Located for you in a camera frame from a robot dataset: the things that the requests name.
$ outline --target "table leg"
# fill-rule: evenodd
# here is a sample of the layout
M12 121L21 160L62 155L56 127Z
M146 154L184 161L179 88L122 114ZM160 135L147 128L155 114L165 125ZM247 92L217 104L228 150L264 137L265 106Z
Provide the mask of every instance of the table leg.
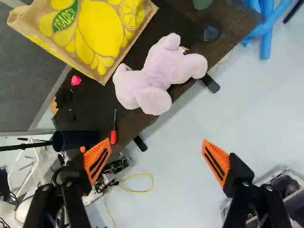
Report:
M219 89L220 86L210 77L209 74L206 74L204 77L201 78L201 81L208 87L208 89L212 93L216 93Z
M139 135L136 136L133 141L136 143L136 145L142 152L145 152L148 149L148 147L146 146L146 144L144 144L143 140Z
M294 14L298 11L300 6L302 6L304 0L298 0L298 2L294 5L292 10L289 12L289 14L284 18L283 23L286 24L293 16Z

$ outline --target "stuffed animal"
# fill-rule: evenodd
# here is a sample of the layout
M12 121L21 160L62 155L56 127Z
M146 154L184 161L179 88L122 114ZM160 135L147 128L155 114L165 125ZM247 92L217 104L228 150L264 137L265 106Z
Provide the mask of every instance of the stuffed animal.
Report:
M113 82L117 99L126 109L141 107L146 114L160 115L172 105L167 92L171 84L204 77L207 60L199 54L184 55L180 41L175 33L162 37L149 50L142 70L119 65Z

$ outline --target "yellow cable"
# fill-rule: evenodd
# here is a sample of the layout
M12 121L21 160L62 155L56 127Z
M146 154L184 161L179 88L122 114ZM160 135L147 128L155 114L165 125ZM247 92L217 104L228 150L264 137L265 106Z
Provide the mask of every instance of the yellow cable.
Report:
M133 175L133 176L124 178L124 179L122 179L122 181L126 181L126 180L128 180L128 179L133 178L133 177L139 177L139 176L148 176L148 177L150 177L150 179L151 179L151 187L150 187L149 189L144 190L144 191L133 191L133 190L130 190L130 189L126 189L126 188L124 188L124 187L121 187L121 186L118 186L118 187L121 188L121 189L123 189L123 190L125 190L125 191L127 191L127 192L131 192L131 193L146 193L146 192L149 192L149 191L153 188L153 186L154 186L153 177L152 177L152 175L149 174L149 173L140 173L140 174L136 174L136 175Z
M106 213L108 214L108 216L110 217L110 219L111 219L112 222L113 222L113 227L116 228L116 223L115 223L115 221L114 221L114 218L113 218L113 216L112 216L111 213L110 213L110 210L109 210L109 208L108 208L108 205L106 204L106 198L110 195L110 192L111 192L111 191L112 191L112 190L108 191L108 192L106 193L105 197L104 197L104 206L105 206L105 209L106 209Z
M230 55L228 58L224 59L222 62L218 62L217 65L222 65L222 64L227 63L231 59L232 54L233 54L233 50L230 51Z
M121 187L121 186L118 186L118 187L121 188L122 190L125 190L125 191L127 191L127 192L131 192L131 193L146 193L146 192L149 192L149 191L153 188L153 186L154 186L153 177L152 177L152 175L149 174L149 173L140 173L140 174L132 175L132 176L130 176L130 177L127 177L127 178L122 179L122 181L126 181L126 180L128 180L128 179L133 178L133 177L139 177L139 176L148 176L148 177L150 177L150 179L151 179L151 187L148 188L147 190L144 190L144 191L134 191L134 190L126 189L126 188ZM112 191L112 190L110 190L110 191L105 195L105 197L104 197L104 206L105 206L105 209L106 209L106 212L107 212L108 216L110 217L110 219L111 219L111 221L112 221L112 223L113 223L113 228L116 228L116 223L115 223L114 218L113 218L113 216L111 215L110 210L109 210L109 208L108 208L108 205L107 205L107 203L106 203L106 199L107 199L107 197L110 195L110 192L111 192L111 191Z

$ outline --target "red screwdriver handle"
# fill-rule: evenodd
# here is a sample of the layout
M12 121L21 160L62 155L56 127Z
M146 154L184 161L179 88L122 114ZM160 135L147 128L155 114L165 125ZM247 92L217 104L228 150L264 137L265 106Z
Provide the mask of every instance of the red screwdriver handle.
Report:
M110 143L116 144L117 132L115 130L111 131Z

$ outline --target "trader joe's bag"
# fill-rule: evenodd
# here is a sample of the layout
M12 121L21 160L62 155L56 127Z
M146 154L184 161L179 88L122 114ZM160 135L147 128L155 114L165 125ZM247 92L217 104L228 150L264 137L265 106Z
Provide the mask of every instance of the trader joe's bag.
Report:
M156 11L150 0L35 0L8 25L105 85Z

